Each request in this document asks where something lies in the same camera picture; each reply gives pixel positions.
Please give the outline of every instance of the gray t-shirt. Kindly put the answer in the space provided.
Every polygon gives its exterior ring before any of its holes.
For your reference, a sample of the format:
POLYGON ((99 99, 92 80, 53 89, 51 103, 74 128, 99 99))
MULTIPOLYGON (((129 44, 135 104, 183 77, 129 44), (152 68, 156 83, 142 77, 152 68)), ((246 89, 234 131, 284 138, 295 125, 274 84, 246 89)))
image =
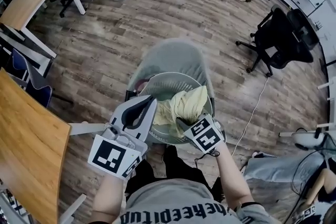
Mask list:
POLYGON ((134 192, 125 212, 114 223, 280 223, 255 203, 243 204, 236 215, 227 213, 223 205, 214 201, 203 184, 186 179, 168 179, 134 192))

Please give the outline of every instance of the desk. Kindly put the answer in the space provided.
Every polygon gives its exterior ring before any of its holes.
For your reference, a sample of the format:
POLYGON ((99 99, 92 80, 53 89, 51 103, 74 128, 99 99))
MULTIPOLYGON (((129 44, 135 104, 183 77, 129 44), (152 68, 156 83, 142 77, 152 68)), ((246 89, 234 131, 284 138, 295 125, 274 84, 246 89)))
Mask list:
POLYGON ((39 222, 58 222, 58 192, 70 125, 0 70, 0 178, 39 222))
MULTIPOLYGON (((55 58, 56 53, 54 53, 26 28, 32 16, 41 7, 44 1, 45 0, 12 0, 3 15, 0 17, 0 23, 22 31, 36 45, 55 58)), ((80 0, 73 1, 78 7, 79 12, 81 14, 85 14, 85 9, 83 8, 80 0)))

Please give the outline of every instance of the black pants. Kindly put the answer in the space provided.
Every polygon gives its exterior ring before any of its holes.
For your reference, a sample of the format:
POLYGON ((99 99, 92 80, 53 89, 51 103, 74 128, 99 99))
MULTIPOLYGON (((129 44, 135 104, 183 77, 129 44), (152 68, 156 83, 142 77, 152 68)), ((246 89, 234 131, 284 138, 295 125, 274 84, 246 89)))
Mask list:
POLYGON ((217 180, 214 184, 214 187, 211 189, 207 181, 205 180, 205 177, 201 170, 190 167, 177 156, 177 150, 175 146, 167 147, 163 155, 163 161, 166 165, 167 178, 154 177, 153 168, 146 160, 143 160, 135 168, 137 174, 128 181, 126 186, 126 200, 128 200, 128 198, 135 191, 150 183, 173 178, 183 178, 204 184, 207 189, 213 194, 215 200, 221 199, 222 186, 220 184, 218 185, 218 182, 220 182, 220 180, 217 180))

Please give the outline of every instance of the laundry basket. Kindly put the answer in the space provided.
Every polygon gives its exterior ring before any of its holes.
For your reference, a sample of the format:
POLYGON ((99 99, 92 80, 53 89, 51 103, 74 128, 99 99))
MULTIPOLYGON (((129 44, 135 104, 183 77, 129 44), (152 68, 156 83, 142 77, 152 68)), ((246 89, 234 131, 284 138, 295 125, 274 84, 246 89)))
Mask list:
MULTIPOLYGON (((208 100, 204 109, 214 116, 214 90, 207 73, 202 52, 189 40, 172 38, 154 46, 130 79, 125 100, 137 95, 151 94, 164 101, 180 91, 190 91, 206 86, 208 100), (147 82, 143 90, 140 85, 147 82)), ((148 139, 151 142, 166 144, 188 143, 186 138, 168 134, 174 132, 170 125, 153 125, 148 139)))

